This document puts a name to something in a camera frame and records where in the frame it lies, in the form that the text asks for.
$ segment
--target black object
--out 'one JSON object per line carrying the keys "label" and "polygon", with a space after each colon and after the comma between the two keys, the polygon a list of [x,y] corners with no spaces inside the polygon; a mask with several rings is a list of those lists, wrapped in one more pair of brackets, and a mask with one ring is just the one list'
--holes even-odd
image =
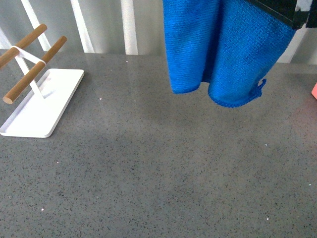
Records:
{"label": "black object", "polygon": [[295,11],[297,0],[247,0],[255,6],[281,20],[293,29],[317,27],[317,0],[313,0],[310,11]]}

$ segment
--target white bracket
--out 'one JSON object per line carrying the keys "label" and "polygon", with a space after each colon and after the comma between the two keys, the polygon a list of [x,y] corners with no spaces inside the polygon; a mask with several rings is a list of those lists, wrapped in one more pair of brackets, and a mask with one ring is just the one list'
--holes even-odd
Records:
{"label": "white bracket", "polygon": [[[37,58],[36,56],[26,52],[25,50],[17,47],[17,46],[12,46],[11,48],[16,48],[20,51],[20,53],[15,57],[15,60],[17,61],[17,63],[19,64],[22,72],[24,73],[24,75],[26,75],[30,69],[28,67],[28,65],[26,64],[25,59],[37,64],[38,62],[43,62],[46,66],[46,63],[44,60],[41,60],[40,58]],[[41,100],[44,99],[43,95],[41,94],[41,91],[39,89],[39,87],[36,85],[35,80],[33,79],[33,81],[30,83],[30,86],[34,92],[34,94],[39,97]]]}

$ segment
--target countertop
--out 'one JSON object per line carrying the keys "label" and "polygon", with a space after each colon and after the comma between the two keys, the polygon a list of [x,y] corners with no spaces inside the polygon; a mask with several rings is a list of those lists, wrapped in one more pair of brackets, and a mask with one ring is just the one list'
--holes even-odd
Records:
{"label": "countertop", "polygon": [[[317,237],[316,65],[276,64],[237,109],[172,94],[164,57],[48,68],[85,76],[51,137],[0,137],[0,237]],[[1,98],[21,76],[0,71]]]}

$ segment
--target towel holder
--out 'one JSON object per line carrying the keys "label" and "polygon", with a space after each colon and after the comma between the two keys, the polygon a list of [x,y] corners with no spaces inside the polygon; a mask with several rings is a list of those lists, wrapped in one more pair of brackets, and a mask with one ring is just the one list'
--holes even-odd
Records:
{"label": "towel holder", "polygon": [[[60,37],[42,59],[26,52],[24,49],[46,30],[46,25],[39,25],[0,57],[0,69],[15,58],[24,73],[21,80],[3,97],[4,102],[13,104],[28,85],[32,88],[0,128],[3,136],[49,137],[84,76],[81,69],[51,68],[38,82],[35,81],[36,76],[67,41],[65,36]],[[35,65],[29,70],[24,59]]]}

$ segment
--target pink object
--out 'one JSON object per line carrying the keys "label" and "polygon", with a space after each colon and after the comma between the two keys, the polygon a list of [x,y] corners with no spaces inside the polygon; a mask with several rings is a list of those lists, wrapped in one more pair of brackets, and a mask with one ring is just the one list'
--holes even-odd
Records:
{"label": "pink object", "polygon": [[317,84],[315,85],[315,87],[312,90],[312,95],[317,99]]}

